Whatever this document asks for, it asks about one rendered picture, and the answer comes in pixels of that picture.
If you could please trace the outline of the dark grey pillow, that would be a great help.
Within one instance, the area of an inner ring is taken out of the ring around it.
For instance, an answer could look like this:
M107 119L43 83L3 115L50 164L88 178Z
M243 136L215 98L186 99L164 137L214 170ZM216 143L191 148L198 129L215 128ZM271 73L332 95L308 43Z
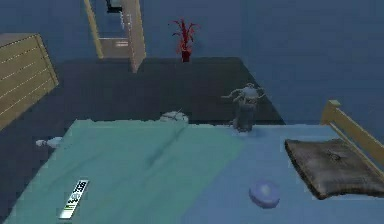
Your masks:
M286 139L293 167L319 200L346 194L384 198L384 176L342 139Z

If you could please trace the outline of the wooden chest of drawers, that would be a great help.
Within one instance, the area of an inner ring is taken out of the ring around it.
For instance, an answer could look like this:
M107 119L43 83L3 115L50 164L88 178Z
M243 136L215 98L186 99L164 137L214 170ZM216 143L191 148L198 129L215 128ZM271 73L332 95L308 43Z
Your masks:
M38 33L0 34L0 131L58 84Z

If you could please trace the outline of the white round object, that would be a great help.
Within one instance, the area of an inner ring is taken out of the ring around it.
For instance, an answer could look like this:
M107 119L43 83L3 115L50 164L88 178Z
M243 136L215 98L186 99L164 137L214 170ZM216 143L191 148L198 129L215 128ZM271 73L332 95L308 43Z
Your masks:
M189 117L181 111L170 111L162 114L159 118L160 121L182 121L189 122Z

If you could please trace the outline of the white remote control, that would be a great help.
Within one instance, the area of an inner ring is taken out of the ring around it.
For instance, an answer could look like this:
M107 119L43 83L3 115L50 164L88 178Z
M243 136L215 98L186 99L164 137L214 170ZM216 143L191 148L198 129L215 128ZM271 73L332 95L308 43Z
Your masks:
M81 179L77 182L72 193L70 194L63 210L61 211L59 218L60 219L70 219L76 210L77 205L79 204L82 195L88 185L89 181Z

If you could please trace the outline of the wooden room door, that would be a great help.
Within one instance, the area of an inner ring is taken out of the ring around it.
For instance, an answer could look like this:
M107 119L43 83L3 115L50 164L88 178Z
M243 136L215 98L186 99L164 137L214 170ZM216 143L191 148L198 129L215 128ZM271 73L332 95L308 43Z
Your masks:
M127 33L131 69L136 73L146 58L145 39L139 0L121 0L123 22Z

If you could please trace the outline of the white small object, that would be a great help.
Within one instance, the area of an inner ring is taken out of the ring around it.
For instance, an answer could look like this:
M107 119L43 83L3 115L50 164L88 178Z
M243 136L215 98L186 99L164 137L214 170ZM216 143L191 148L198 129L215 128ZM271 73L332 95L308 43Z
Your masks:
M49 146L51 148L57 148L62 141L62 137L53 137L48 140L37 140L35 144L39 147L41 146Z

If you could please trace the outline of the red house plant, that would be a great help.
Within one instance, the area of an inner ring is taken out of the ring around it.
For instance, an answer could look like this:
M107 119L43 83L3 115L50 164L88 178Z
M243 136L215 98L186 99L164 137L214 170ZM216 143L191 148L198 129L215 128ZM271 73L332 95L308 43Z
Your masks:
M173 36L178 37L176 53L181 56L183 63L189 62L192 55L192 46L194 43L194 35L197 29L201 26L197 23L187 23L184 18L173 20L178 29L172 33Z

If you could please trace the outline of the blue and green bed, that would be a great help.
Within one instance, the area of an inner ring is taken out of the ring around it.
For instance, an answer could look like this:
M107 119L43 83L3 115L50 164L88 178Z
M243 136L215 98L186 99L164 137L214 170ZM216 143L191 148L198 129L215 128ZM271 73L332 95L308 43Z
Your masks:
M326 141L320 125L229 126L180 121L75 120L41 163L1 224L384 224L384 198L316 199L284 141ZM72 190L89 183L70 219L60 219ZM272 209L249 187L278 185Z

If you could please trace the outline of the grey potted house plant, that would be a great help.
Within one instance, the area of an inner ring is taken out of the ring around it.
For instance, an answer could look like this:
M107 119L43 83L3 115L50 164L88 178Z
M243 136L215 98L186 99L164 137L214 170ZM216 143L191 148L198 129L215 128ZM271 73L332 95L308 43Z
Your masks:
M232 121L233 127L239 132L250 132L254 123L258 101L265 96L262 87L247 83L243 88L232 90L223 99L233 99L237 104L236 116Z

